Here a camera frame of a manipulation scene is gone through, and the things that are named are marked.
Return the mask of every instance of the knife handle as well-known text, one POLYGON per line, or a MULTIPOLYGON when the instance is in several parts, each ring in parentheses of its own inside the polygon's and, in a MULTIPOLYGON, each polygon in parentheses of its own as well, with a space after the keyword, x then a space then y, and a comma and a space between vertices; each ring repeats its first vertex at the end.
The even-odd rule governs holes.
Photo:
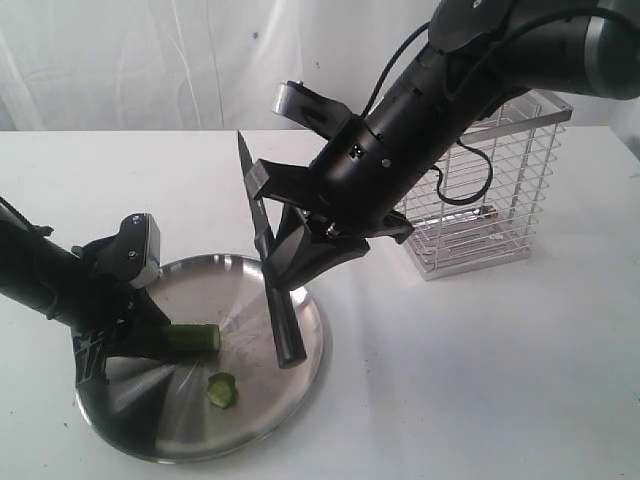
POLYGON ((278 366, 280 368, 296 367, 307 359, 307 352, 291 302, 291 294, 288 290, 268 286, 265 291, 271 314, 271 330, 276 345, 278 366))

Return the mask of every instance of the white table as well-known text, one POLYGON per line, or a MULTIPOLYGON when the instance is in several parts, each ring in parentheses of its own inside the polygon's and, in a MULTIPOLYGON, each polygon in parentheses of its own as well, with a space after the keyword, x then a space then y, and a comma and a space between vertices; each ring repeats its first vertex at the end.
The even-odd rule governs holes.
MULTIPOLYGON (((307 163, 308 132, 248 132, 307 163)), ((0 298, 0 478, 640 478, 640 163, 571 128, 526 262, 425 283, 393 241, 309 285, 331 324, 317 391, 266 441, 163 466, 75 406, 66 329, 0 298)), ((165 262, 255 255, 233 132, 3 133, 0 192, 65 248, 152 212, 165 262)))

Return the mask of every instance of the wire cage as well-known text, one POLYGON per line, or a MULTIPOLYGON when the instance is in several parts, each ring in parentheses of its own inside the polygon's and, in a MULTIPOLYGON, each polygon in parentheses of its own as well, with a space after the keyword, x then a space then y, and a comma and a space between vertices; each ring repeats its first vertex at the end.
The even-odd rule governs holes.
MULTIPOLYGON (((435 172, 428 172, 398 205, 415 227, 405 246, 425 279, 527 258, 541 212, 547 177, 560 146, 561 123, 571 106, 550 92, 531 91, 476 123, 461 140, 491 159, 494 179, 486 195, 467 207, 440 201, 435 172)), ((441 191, 464 198, 480 190, 487 164, 459 146, 438 162, 441 191)))

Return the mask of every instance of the stainless steel plate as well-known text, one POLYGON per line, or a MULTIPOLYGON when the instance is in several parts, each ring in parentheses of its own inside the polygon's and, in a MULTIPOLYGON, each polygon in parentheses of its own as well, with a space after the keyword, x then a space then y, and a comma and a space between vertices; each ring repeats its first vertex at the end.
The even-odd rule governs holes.
POLYGON ((207 255, 171 263, 149 293, 174 323, 220 325, 222 347, 178 365, 110 358, 109 385, 78 391, 87 421, 114 447, 145 460, 178 463, 228 454, 273 431, 299 406, 323 353, 323 329, 306 290, 292 292, 307 361, 280 370, 257 260, 207 255), (238 400, 220 410, 205 397, 218 371, 237 377, 238 400))

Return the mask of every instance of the green vegetable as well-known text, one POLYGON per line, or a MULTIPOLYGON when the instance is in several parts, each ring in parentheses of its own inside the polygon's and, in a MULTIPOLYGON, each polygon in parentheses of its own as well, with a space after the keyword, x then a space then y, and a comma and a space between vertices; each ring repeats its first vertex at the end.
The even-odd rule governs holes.
POLYGON ((230 373, 220 372, 209 377, 207 398, 219 408, 228 408, 236 400, 236 377, 230 373))
POLYGON ((218 325, 167 325, 160 331, 177 352, 220 351, 218 325))

